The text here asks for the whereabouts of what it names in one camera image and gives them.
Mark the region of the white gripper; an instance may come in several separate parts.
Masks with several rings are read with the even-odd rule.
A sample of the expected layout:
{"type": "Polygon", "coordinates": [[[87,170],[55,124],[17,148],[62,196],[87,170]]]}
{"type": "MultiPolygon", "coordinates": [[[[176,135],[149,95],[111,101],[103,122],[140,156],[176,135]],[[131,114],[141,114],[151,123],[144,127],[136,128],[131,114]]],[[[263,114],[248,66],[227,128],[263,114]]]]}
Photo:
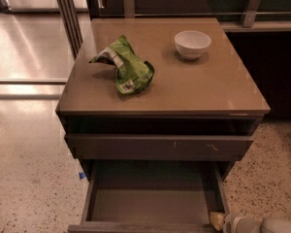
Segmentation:
{"type": "Polygon", "coordinates": [[[247,216],[229,214],[225,216],[220,212],[210,213],[210,223],[223,233],[260,233],[261,221],[247,216]]]}

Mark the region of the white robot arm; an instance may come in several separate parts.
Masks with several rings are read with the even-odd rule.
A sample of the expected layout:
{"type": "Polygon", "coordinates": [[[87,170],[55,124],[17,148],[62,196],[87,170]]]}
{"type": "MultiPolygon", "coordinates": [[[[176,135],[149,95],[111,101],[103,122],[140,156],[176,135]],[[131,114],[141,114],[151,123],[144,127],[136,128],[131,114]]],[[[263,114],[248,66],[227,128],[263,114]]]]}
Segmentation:
{"type": "Polygon", "coordinates": [[[223,233],[291,233],[291,221],[278,217],[258,220],[247,216],[211,212],[210,223],[217,231],[223,233]]]}

